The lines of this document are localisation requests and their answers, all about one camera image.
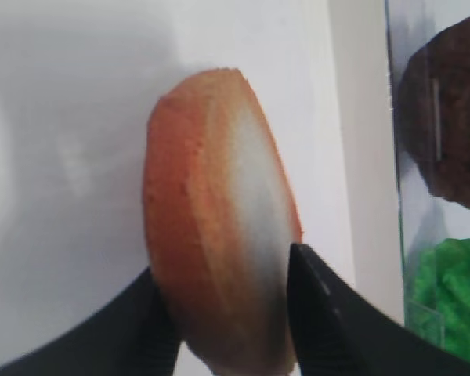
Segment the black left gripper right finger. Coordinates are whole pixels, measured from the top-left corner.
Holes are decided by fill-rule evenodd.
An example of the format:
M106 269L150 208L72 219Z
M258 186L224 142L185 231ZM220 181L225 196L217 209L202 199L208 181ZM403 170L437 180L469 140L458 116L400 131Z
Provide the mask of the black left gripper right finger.
M470 375L353 290L307 244L290 246L287 312L302 375Z

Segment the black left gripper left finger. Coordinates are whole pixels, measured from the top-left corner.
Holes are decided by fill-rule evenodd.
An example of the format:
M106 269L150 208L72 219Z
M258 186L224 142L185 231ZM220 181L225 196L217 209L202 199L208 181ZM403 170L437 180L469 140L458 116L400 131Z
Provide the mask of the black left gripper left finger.
M66 334L0 365L0 375L172 375L180 337L149 269Z

